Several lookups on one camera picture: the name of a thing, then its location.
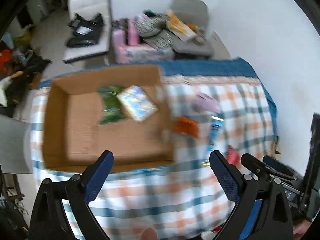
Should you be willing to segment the red snack packet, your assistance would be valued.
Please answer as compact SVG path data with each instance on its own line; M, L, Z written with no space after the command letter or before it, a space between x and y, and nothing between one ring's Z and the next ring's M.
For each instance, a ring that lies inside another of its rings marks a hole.
M228 151L226 155L226 160L229 164L238 165L240 162L240 154L236 149L234 149L231 145L228 145Z

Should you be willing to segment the blue long tube packet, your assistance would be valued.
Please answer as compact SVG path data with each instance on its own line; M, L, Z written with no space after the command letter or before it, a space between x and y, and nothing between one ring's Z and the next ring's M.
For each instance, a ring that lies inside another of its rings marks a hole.
M208 147L209 154L216 150L216 139L220 128L223 126L224 116L222 113L212 114L210 117L209 135L208 135Z

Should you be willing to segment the green snack packet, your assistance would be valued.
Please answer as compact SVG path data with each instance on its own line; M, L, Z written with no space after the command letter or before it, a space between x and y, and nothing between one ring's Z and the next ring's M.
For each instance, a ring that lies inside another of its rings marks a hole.
M111 122L118 122L125 119L125 115L121 111L121 103L117 98L123 90L121 86L107 86L98 88L98 94L103 101L102 117L99 121L101 125Z

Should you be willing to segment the orange snack packet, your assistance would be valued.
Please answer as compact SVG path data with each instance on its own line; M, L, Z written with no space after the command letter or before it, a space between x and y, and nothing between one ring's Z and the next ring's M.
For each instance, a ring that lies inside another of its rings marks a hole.
M179 116L174 123L173 131L198 138L199 123L186 117Z

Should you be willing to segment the purple socks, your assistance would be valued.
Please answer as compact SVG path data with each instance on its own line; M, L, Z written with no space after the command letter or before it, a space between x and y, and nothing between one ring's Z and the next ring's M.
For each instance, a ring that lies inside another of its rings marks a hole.
M212 112L212 113L220 113L221 107L219 105L219 102L213 98L210 95L207 95L205 93L199 93L195 96L194 99L194 110L196 112Z

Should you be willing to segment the plaid checkered tablecloth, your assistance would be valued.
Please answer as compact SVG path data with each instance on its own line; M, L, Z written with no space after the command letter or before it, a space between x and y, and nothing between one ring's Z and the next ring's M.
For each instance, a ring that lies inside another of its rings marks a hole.
M174 162L157 168L113 172L108 175L89 208L110 239L139 239L153 228L159 239L193 238L225 222L230 202L209 166L208 135L211 114L193 109L199 93L214 97L224 116L216 150L231 145L240 154L258 159L271 151L273 126L270 110L258 78L162 77L172 120ZM37 184L49 178L64 181L82 172L45 168L42 156L43 125L49 88L40 88L31 111L31 159ZM199 137L177 133L179 116L199 123Z

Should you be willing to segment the open cardboard box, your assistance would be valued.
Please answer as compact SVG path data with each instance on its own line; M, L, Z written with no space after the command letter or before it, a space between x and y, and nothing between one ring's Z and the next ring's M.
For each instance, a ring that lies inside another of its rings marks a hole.
M172 120L162 77L155 64L131 64L54 79L44 115L45 168L82 172L104 151L113 153L113 172L173 164ZM135 120L118 101L117 94L131 86L156 106L144 120Z

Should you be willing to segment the blue under blanket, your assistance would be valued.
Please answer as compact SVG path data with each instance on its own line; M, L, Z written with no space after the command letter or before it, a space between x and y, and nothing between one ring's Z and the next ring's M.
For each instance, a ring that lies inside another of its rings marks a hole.
M167 61L149 61L149 62L134 62L134 63L115 63L111 65L99 65L89 67L83 70L76 70L74 72L68 72L60 74L44 81L41 81L38 85L38 89L50 87L52 81L58 77L69 76L77 72L88 72L91 70L104 69L108 67L122 67L127 65L138 65L138 64L154 64L161 67L164 76L182 75L186 77L194 76L205 76L205 77L231 77L231 76L244 76L258 78L270 110L273 126L273 138L276 139L278 136L277 131L277 107L272 99L271 95L257 76L253 67L244 59L237 57L232 60L167 60Z

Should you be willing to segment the white goose plush toy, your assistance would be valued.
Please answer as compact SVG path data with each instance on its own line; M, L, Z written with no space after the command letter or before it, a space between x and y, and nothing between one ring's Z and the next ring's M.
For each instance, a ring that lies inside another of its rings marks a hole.
M23 71L17 71L16 73L7 76L0 81L0 104L3 107L7 107L8 100L5 91L12 84L13 79L23 75Z

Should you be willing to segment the red plastic bag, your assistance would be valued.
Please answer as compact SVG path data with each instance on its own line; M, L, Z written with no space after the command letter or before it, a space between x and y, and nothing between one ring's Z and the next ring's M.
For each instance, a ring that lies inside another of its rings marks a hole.
M2 68L7 62L11 60L11 50L5 49L0 52L0 67Z

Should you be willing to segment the floral pink storage box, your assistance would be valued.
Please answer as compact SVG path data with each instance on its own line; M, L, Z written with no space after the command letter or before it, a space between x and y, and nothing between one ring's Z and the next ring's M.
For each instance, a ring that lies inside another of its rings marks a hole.
M117 63L136 63L173 60L175 53L171 47L158 49L147 44L135 46L122 45L115 50Z

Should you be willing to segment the pink suitcase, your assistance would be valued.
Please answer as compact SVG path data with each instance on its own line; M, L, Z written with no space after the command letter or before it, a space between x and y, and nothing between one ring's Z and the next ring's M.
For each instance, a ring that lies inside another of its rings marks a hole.
M129 47L129 18L112 21L112 47L116 63L123 63L123 52Z

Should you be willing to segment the white leather chair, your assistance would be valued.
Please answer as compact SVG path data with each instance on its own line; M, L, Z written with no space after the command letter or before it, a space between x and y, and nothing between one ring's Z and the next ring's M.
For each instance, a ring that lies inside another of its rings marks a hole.
M110 48L110 0L68 0L71 36L65 46L64 63L106 55Z

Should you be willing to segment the yellow printed snack box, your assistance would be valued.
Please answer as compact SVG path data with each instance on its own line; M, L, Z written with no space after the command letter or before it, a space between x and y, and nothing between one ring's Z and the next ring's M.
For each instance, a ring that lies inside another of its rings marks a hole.
M197 36L171 9L167 10L167 28L183 42L188 42Z

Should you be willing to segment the grey cushioned chair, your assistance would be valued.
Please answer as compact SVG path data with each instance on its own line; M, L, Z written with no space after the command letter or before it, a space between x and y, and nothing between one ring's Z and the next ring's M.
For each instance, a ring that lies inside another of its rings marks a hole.
M176 59L209 59L214 50L206 39L209 12L201 0L172 0L170 10L189 29L188 34L171 31L172 49Z

